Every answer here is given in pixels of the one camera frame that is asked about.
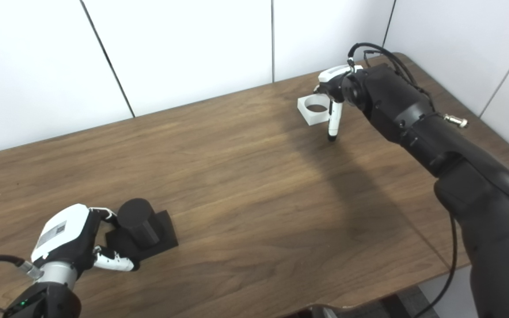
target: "wooden table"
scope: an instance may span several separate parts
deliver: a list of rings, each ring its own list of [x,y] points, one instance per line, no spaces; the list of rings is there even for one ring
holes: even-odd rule
[[[468,118],[465,135],[509,163],[507,143],[402,59],[440,111]],[[85,272],[82,317],[270,318],[352,308],[445,273],[450,225],[434,179],[355,108],[335,143],[326,123],[309,127],[296,101],[316,82],[309,74],[0,151],[0,254],[30,256],[44,223],[71,204],[117,209],[143,197],[170,212],[180,246],[137,272]],[[0,264],[0,306],[29,284]]]

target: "robotic arm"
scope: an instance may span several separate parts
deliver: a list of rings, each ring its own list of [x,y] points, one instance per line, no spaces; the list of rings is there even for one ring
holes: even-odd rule
[[[387,64],[356,69],[352,53],[359,46],[373,45],[356,44],[346,72],[327,82],[320,78],[317,92],[356,106],[384,138],[400,144],[438,179],[436,196],[463,232],[479,316],[509,318],[509,169],[451,127],[447,121],[467,123],[437,113],[413,78],[397,73],[393,59],[396,70]],[[338,128],[339,119],[331,120]]]
[[[139,269],[138,263],[114,250],[94,246],[101,221],[119,226],[111,210],[83,204],[65,208],[46,222],[30,256],[40,273],[12,302],[4,318],[78,317],[81,302],[72,290],[83,271],[93,266],[123,272]]]

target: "wall seam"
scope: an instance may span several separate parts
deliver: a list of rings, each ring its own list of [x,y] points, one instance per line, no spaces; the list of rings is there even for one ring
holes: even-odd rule
[[[492,100],[494,99],[494,97],[496,96],[496,94],[498,93],[498,91],[500,90],[501,86],[504,84],[505,82],[505,79],[509,76],[509,69],[508,71],[505,73],[504,75],[504,78],[502,78],[502,80],[500,81],[500,84],[496,87],[496,89],[494,90],[494,92],[492,93],[490,99],[488,100],[488,102],[486,103],[486,105],[484,106],[484,108],[482,109],[480,115],[479,115],[479,118],[482,118],[482,115],[484,115],[484,112],[486,111],[486,109],[488,108],[488,106],[490,106],[490,103],[492,102]]]
[[[95,29],[93,21],[91,20],[91,16],[89,16],[89,12],[87,11],[87,8],[85,7],[84,0],[80,0],[80,4],[81,4],[82,8],[84,9],[85,16],[87,17],[87,20],[89,21],[91,29],[93,30],[93,34],[95,34],[95,38],[97,38],[97,42],[99,42],[99,46],[101,47],[101,51],[103,52],[103,54],[105,56],[105,60],[107,60],[107,64],[109,64],[109,68],[111,69],[111,72],[113,73],[113,76],[115,77],[115,81],[117,82],[117,85],[119,86],[119,89],[121,90],[121,94],[123,95],[123,98],[125,99],[125,103],[127,103],[127,107],[129,107],[129,111],[131,111],[131,115],[134,118],[134,117],[136,117],[135,112],[133,111],[133,108],[131,107],[131,103],[129,103],[129,99],[127,98],[127,95],[125,94],[125,90],[123,89],[123,86],[121,86],[121,82],[119,81],[119,77],[117,77],[117,73],[115,72],[115,69],[113,68],[113,65],[111,64],[111,60],[109,60],[109,56],[107,55],[107,51],[105,50],[105,47],[103,46],[103,42],[101,42],[101,38],[99,38],[99,34],[97,34],[97,30]]]

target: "black robotic arm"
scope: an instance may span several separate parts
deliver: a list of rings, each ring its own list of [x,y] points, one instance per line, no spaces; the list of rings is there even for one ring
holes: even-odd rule
[[[359,46],[379,49],[356,44],[349,53],[350,66]],[[436,196],[459,223],[472,262],[471,287],[479,316],[509,318],[509,169],[449,125],[450,118],[435,111],[429,95],[398,70],[403,68],[409,76],[405,66],[390,60],[396,70],[381,64],[348,72],[329,86],[438,179]]]

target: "cable connector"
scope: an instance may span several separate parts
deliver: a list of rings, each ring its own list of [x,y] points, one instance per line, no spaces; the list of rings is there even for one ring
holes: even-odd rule
[[[34,280],[38,280],[44,275],[42,270],[38,269],[38,267],[28,261],[24,261],[20,266],[18,266],[18,268]]]
[[[443,116],[443,119],[445,121],[448,121],[452,124],[457,125],[459,128],[467,128],[468,127],[468,121],[464,118],[455,117],[453,115],[445,114]]]

